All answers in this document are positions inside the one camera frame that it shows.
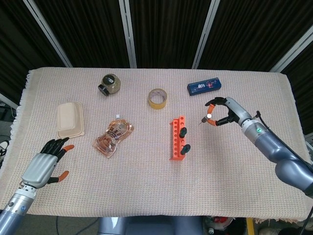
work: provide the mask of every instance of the black curtain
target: black curtain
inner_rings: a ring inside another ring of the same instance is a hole
[[[0,1],[0,93],[19,104],[28,70],[62,67],[59,56],[21,0]]]
[[[306,47],[283,71],[291,83],[303,128],[313,133],[313,43]]]
[[[312,1],[221,0],[198,69],[269,71],[312,24]]]
[[[118,0],[35,0],[74,67],[129,68]]]
[[[138,68],[191,69],[210,0],[130,0]]]

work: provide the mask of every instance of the kraft paper food container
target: kraft paper food container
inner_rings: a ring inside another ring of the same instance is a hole
[[[59,138],[74,138],[84,135],[83,106],[79,102],[60,104],[57,109]]]

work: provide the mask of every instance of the orange fingertip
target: orange fingertip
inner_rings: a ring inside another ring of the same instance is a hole
[[[67,151],[69,151],[69,150],[71,150],[73,148],[74,148],[74,145],[71,144],[71,145],[65,146],[63,149],[67,152]]]
[[[61,182],[63,179],[65,179],[69,174],[69,171],[66,170],[62,173],[62,175],[60,175],[58,178],[59,178],[59,181],[58,182]]]

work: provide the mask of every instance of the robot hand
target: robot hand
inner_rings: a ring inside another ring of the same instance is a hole
[[[57,183],[65,179],[68,171],[59,177],[51,177],[58,161],[74,145],[62,148],[69,138],[50,140],[40,153],[37,153],[22,176],[20,188],[15,191],[0,214],[0,235],[14,234],[31,204],[36,198],[36,190],[46,184]]]
[[[212,120],[212,111],[216,105],[228,108],[228,116],[218,121]],[[230,97],[217,97],[206,103],[209,106],[207,115],[201,122],[213,126],[229,122],[238,123],[243,134],[273,163],[276,163],[275,173],[284,183],[302,190],[308,197],[313,198],[313,166],[304,161],[288,145],[286,145],[263,122],[261,114],[252,116]]]
[[[74,148],[74,145],[62,148],[68,139],[50,140],[46,143],[41,152],[37,153],[30,162],[22,176],[21,183],[34,188],[42,188],[46,184],[61,182],[65,179],[69,171],[63,172],[59,177],[51,177],[51,174],[64,154]]]

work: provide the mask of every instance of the tape roll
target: tape roll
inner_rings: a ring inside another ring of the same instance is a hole
[[[152,98],[154,96],[160,96],[163,99],[163,101],[161,103],[153,102]],[[166,100],[167,100],[167,93],[162,89],[153,89],[152,91],[149,92],[148,102],[149,102],[149,105],[153,109],[163,109],[166,105]]]

